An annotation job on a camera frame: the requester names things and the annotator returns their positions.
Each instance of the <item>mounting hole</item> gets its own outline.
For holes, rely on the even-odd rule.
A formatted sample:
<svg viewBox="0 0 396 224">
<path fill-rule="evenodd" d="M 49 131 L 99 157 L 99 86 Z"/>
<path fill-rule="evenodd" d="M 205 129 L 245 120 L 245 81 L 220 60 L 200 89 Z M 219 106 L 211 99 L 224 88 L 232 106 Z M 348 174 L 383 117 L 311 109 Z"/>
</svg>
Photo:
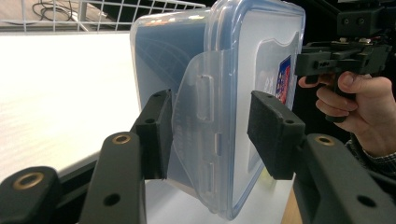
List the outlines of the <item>mounting hole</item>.
<svg viewBox="0 0 396 224">
<path fill-rule="evenodd" d="M 365 23 L 365 20 L 364 20 L 364 18 L 360 17 L 360 18 L 358 18 L 358 19 L 356 20 L 356 23 L 357 23 L 358 25 L 363 25 L 363 24 Z"/>
<path fill-rule="evenodd" d="M 117 145 L 125 144 L 131 140 L 131 137 L 126 134 L 120 134 L 113 138 L 113 143 Z"/>
<path fill-rule="evenodd" d="M 317 142 L 321 143 L 322 145 L 325 145 L 328 147 L 334 146 L 334 141 L 331 138 L 326 137 L 326 136 L 318 136 L 315 138 L 315 140 Z"/>
<path fill-rule="evenodd" d="M 155 122 L 155 119 L 146 119 L 145 122 L 146 122 L 146 123 L 154 123 L 154 122 Z"/>
<path fill-rule="evenodd" d="M 344 24 L 344 25 L 349 24 L 349 19 L 348 19 L 348 18 L 344 18 L 344 19 L 343 19 L 343 24 Z"/>
<path fill-rule="evenodd" d="M 43 173 L 33 172 L 20 176 L 13 184 L 14 189 L 29 189 L 44 179 Z"/>
<path fill-rule="evenodd" d="M 375 201 L 367 196 L 358 195 L 358 201 L 367 207 L 376 207 Z"/>
<path fill-rule="evenodd" d="M 113 206 L 115 204 L 117 204 L 120 201 L 121 197 L 119 194 L 110 194 L 107 197 L 105 197 L 105 199 L 103 200 L 103 204 L 105 206 Z"/>
</svg>

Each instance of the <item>plastic food container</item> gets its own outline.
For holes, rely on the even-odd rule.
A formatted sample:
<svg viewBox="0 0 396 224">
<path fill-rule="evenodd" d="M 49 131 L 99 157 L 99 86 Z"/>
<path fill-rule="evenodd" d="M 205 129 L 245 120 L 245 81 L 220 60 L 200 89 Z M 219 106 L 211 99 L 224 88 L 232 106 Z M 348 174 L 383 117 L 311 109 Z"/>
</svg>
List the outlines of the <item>plastic food container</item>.
<svg viewBox="0 0 396 224">
<path fill-rule="evenodd" d="M 281 1 L 219 0 L 132 27 L 141 106 L 157 91 L 173 93 L 168 177 L 221 217 L 237 216 L 264 167 L 247 135 L 250 93 L 292 108 L 304 20 L 302 8 Z"/>
</svg>

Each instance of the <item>container lid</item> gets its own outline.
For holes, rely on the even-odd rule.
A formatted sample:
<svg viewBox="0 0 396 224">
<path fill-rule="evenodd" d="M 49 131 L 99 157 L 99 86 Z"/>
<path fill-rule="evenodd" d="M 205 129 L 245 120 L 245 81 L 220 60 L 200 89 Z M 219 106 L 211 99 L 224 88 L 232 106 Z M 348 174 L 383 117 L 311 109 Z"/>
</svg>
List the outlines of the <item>container lid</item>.
<svg viewBox="0 0 396 224">
<path fill-rule="evenodd" d="M 196 197 L 212 212 L 233 219 L 264 167 L 247 134 L 250 93 L 272 93 L 292 108 L 293 71 L 303 40 L 304 10 L 277 0 L 219 0 L 210 10 L 154 17 L 143 18 L 133 28 L 133 53 L 139 48 L 138 34 L 143 32 L 139 28 L 149 20 L 171 21 L 157 25 L 155 32 L 160 35 L 163 29 L 180 29 L 174 33 L 179 34 L 177 42 L 182 42 L 191 29 L 202 37 L 187 47 L 177 47 L 183 53 L 176 58 L 191 59 L 179 81 L 162 79 L 164 85 L 160 86 L 175 93 L 173 150 Z M 194 49 L 201 44 L 198 48 L 202 52 Z M 147 62 L 140 60 L 135 65 L 141 99 L 149 85 L 139 80 L 143 74 L 139 75 L 138 67 Z"/>
</svg>

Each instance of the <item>printed label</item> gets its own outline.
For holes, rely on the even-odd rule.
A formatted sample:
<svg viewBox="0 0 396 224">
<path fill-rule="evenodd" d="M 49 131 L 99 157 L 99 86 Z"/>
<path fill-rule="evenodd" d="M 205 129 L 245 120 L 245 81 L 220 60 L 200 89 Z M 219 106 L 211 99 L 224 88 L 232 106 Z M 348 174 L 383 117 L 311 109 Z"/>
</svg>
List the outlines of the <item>printed label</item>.
<svg viewBox="0 0 396 224">
<path fill-rule="evenodd" d="M 290 56 L 279 65 L 279 73 L 276 82 L 276 97 L 282 102 L 286 103 L 289 90 L 290 79 Z"/>
</svg>

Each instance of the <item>cable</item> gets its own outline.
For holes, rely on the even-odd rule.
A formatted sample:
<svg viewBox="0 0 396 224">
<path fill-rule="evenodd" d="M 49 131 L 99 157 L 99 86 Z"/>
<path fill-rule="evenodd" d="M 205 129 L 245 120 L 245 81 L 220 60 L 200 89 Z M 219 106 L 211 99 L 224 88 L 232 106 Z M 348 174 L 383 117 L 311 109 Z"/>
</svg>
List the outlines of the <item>cable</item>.
<svg viewBox="0 0 396 224">
<path fill-rule="evenodd" d="M 43 2 L 42 0 L 38 0 L 37 3 L 32 5 L 32 10 L 33 12 L 40 17 L 40 20 L 42 21 L 43 19 L 46 19 L 48 21 L 53 21 L 53 18 L 49 18 L 46 13 L 49 11 L 52 11 L 53 13 L 59 12 L 67 16 L 66 21 L 72 20 L 72 14 L 74 12 L 72 8 L 72 3 L 71 0 L 68 1 L 69 7 L 65 6 L 64 4 L 61 3 L 59 5 L 58 3 L 54 3 L 53 1 L 50 2 Z M 43 8 L 40 9 L 40 11 L 37 11 L 36 8 L 42 6 Z"/>
</svg>

